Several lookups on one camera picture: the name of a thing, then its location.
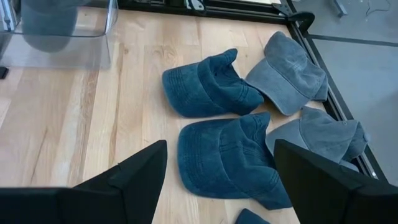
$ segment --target denim cap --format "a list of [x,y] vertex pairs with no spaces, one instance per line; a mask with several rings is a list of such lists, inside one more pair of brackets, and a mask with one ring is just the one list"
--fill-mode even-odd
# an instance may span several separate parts
[[292,115],[310,100],[326,100],[326,73],[308,59],[296,41],[276,32],[269,39],[264,55],[246,81],[268,96],[282,114]]
[[235,224],[269,224],[269,222],[263,220],[252,211],[244,208],[236,219]]
[[184,186],[213,198],[253,198],[269,210],[291,207],[266,149],[269,113],[190,124],[178,138]]
[[238,50],[208,57],[201,62],[167,70],[163,86],[172,108],[188,118],[236,113],[245,115],[264,98],[235,72]]
[[266,144],[272,154],[276,139],[285,139],[356,171],[358,168],[347,161],[362,154],[369,141],[360,122],[336,121],[326,112],[306,106],[301,118],[267,135]]

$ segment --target wooden table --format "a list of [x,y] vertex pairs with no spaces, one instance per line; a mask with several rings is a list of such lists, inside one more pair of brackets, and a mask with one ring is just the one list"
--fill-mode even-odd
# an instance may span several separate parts
[[[197,197],[184,189],[176,143],[187,119],[165,99],[162,72],[236,47],[241,77],[285,26],[120,11],[110,70],[11,68],[0,81],[0,186],[70,186],[166,139],[169,161],[154,223],[234,223],[242,208],[269,222],[298,223],[293,208],[267,211],[253,200]],[[272,114],[267,132],[299,114]],[[229,114],[216,118],[235,118]]]

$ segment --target cap brim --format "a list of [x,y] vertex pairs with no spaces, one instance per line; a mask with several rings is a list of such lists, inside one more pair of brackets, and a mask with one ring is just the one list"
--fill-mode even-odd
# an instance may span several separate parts
[[192,193],[213,198],[248,198],[229,180],[221,160],[220,134],[233,119],[190,124],[178,137],[178,168]]
[[246,82],[266,95],[278,110],[287,116],[298,112],[310,101],[274,70],[266,58],[249,72]]
[[304,149],[308,149],[303,137],[300,133],[300,120],[295,119],[289,123],[286,123],[275,130],[271,131],[266,136],[266,145],[271,154],[274,155],[275,140],[285,139],[286,141],[300,146]]
[[198,63],[166,70],[162,82],[172,108],[182,116],[199,118],[226,111],[214,104],[198,78]]

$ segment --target gray cap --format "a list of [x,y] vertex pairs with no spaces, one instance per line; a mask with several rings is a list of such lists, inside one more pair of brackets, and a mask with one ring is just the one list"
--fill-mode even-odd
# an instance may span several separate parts
[[246,82],[265,94],[284,115],[292,115],[310,100],[325,101],[328,79],[304,49],[282,32],[268,41],[262,59],[247,75]]
[[358,169],[347,161],[362,154],[369,141],[359,121],[336,121],[326,112],[306,106],[300,119],[284,124],[266,136],[272,154],[276,139],[285,139],[354,170]]

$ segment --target clear plastic bin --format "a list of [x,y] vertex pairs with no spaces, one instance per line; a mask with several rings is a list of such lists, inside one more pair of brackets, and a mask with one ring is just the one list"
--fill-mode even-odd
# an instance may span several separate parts
[[117,0],[0,1],[1,66],[111,66]]

